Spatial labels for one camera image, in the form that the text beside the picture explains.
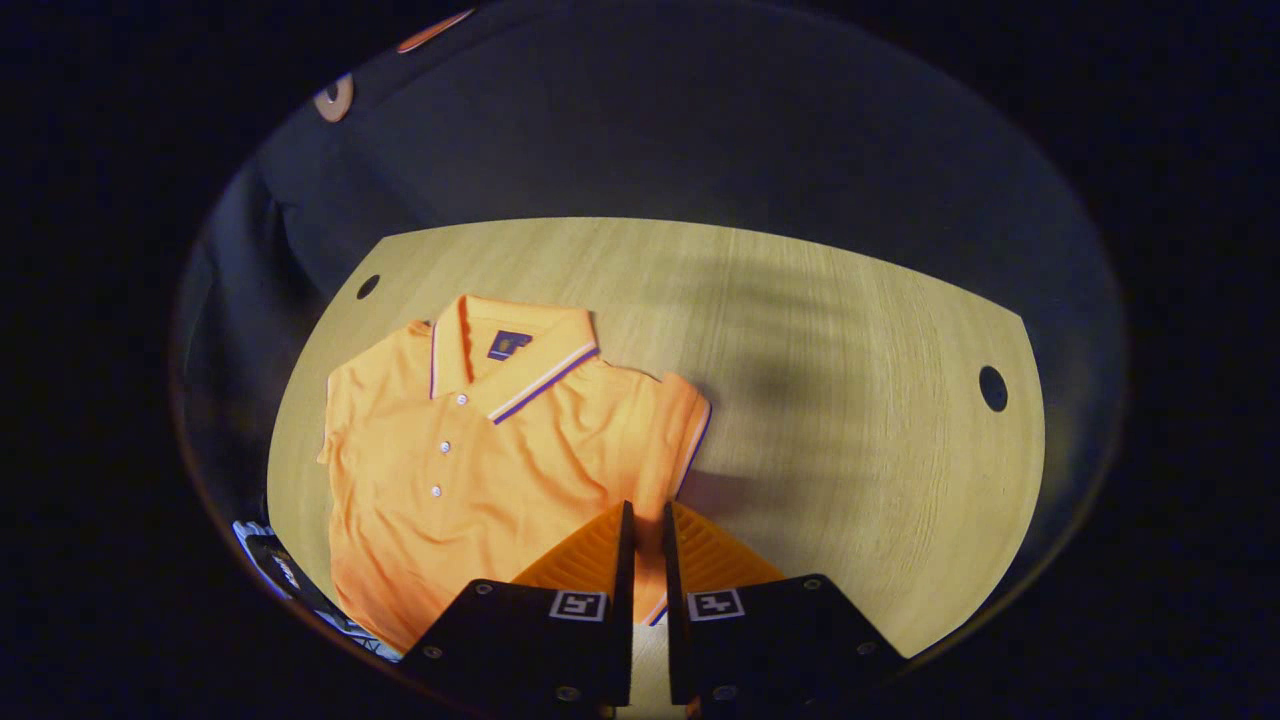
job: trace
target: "polo shirt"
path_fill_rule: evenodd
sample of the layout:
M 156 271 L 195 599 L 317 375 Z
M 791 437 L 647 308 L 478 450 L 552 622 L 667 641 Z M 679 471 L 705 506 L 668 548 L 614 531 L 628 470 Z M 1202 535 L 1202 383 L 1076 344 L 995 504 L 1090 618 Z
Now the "polo shirt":
M 458 297 L 329 374 L 338 603 L 404 652 L 468 582 L 515 578 L 630 500 L 635 620 L 657 623 L 662 507 L 710 414 L 678 375 L 602 360 L 586 310 Z

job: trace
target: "wooden tabletop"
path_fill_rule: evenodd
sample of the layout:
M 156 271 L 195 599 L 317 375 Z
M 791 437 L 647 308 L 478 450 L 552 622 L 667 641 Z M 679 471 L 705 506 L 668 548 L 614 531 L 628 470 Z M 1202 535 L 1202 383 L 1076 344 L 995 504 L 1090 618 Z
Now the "wooden tabletop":
M 378 283 L 364 299 L 370 277 Z M 680 493 L 790 575 L 824 573 L 904 656 L 963 624 L 1036 506 L 1044 414 L 1018 315 L 823 245 L 618 218 L 500 220 L 384 238 L 316 324 L 271 438 L 271 527 L 330 598 L 329 372 L 463 293 L 585 307 L 600 356 L 705 395 L 714 420 Z M 992 410 L 979 372 L 1007 406 Z M 666 626 L 636 626 L 632 706 L 669 706 Z

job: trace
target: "shirt collar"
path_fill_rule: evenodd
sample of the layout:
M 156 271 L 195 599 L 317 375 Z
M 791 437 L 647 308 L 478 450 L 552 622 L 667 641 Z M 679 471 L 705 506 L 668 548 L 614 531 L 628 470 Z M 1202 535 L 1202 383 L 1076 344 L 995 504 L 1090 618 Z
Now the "shirt collar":
M 468 316 L 511 318 L 524 327 L 544 329 L 498 369 L 474 380 L 467 364 Z M 484 338 L 471 340 L 484 342 Z M 431 329 L 430 396 L 435 400 L 466 395 L 468 405 L 498 424 L 596 352 L 586 310 L 463 295 L 440 314 Z

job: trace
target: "dark background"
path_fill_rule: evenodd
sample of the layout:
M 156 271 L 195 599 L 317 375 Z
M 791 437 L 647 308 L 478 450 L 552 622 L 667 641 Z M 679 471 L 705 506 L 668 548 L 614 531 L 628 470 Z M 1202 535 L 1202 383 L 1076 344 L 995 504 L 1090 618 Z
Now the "dark background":
M 860 712 L 1274 712 L 1277 6 L 858 5 L 828 10 L 977 91 L 1078 188 L 1124 286 L 1134 383 L 1121 456 L 1075 541 L 988 626 Z M 19 689 L 5 705 L 420 711 L 269 602 L 214 534 L 172 439 L 168 307 L 188 238 L 270 128 L 465 5 L 14 8 L 6 655 Z

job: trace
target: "round hole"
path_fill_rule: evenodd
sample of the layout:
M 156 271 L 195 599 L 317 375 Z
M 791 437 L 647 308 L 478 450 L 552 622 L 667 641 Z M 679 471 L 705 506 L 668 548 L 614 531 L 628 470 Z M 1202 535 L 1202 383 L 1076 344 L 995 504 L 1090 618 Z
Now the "round hole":
M 982 398 L 987 401 L 987 406 L 996 413 L 1009 405 L 1009 388 L 1005 387 L 1005 378 L 991 365 L 978 373 L 978 388 L 982 389 Z
M 365 284 L 360 286 L 360 290 L 356 291 L 356 300 L 364 300 L 370 292 L 374 292 L 374 288 L 378 287 L 378 279 L 379 275 L 372 275 L 365 281 Z

